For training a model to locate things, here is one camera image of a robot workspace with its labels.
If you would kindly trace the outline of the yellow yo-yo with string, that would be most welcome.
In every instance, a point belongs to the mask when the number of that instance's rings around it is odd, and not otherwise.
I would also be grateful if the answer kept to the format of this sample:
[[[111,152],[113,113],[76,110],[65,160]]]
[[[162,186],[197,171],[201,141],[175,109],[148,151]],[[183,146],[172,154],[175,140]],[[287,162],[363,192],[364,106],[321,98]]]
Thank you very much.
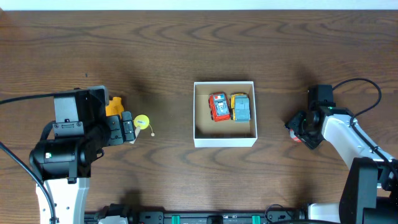
[[[150,135],[152,137],[155,136],[155,132],[153,131],[153,128],[152,128],[152,126],[150,124],[150,119],[149,119],[149,117],[147,115],[140,114],[140,115],[136,116],[134,118],[134,120],[133,120],[133,125],[134,125],[135,128],[140,126],[141,127],[141,131],[149,128],[150,131],[151,131]]]

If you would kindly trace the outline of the red eyeball toy ball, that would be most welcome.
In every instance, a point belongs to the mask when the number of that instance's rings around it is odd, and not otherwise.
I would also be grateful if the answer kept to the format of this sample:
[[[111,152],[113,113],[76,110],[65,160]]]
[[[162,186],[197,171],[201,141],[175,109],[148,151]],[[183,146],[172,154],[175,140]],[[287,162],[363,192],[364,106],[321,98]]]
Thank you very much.
[[[296,133],[295,133],[295,131],[294,131],[293,129],[290,129],[290,130],[289,130],[289,134],[290,134],[290,137],[291,137],[295,142],[302,142],[301,139],[298,138],[298,137],[296,136]]]

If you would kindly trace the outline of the orange rubber animal toy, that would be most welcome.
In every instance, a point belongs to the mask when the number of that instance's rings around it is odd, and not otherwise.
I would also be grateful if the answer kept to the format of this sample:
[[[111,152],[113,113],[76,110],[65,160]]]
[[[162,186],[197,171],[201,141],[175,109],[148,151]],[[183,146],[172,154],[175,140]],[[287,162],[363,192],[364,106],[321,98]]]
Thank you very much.
[[[124,112],[124,106],[122,105],[121,97],[112,97],[109,101],[109,105],[105,107],[107,116],[119,115],[122,118],[122,112]]]

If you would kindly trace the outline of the yellow grey toy truck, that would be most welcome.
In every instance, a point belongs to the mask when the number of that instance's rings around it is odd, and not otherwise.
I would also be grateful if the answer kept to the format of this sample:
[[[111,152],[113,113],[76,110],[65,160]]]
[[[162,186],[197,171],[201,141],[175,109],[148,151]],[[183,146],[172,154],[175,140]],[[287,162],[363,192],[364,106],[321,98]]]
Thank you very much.
[[[245,93],[230,96],[231,119],[236,123],[248,123],[251,120],[250,99]]]

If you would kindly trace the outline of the red toy fire truck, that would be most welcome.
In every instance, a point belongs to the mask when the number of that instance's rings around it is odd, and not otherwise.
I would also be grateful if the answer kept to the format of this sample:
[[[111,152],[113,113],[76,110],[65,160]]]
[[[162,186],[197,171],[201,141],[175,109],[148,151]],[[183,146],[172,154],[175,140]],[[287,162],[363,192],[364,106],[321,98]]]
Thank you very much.
[[[231,118],[227,96],[224,92],[209,95],[211,119],[214,122],[226,121]]]

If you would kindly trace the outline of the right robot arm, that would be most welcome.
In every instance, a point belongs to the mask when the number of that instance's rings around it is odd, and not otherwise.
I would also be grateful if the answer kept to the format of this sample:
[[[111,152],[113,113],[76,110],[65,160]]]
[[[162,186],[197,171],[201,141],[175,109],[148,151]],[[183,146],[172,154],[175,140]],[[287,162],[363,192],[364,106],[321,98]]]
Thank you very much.
[[[333,223],[397,223],[397,159],[359,127],[350,110],[319,106],[298,111],[285,127],[290,137],[315,149],[329,142],[349,168],[337,203],[313,203],[307,219]]]

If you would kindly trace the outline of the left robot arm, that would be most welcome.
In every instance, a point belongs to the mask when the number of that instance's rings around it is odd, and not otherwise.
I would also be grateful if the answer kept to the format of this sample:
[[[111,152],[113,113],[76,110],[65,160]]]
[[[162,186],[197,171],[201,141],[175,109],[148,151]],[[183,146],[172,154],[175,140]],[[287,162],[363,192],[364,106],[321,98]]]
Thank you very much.
[[[132,114],[59,119],[54,139],[42,136],[29,159],[43,189],[37,188],[41,223],[83,223],[91,165],[104,147],[136,138]]]

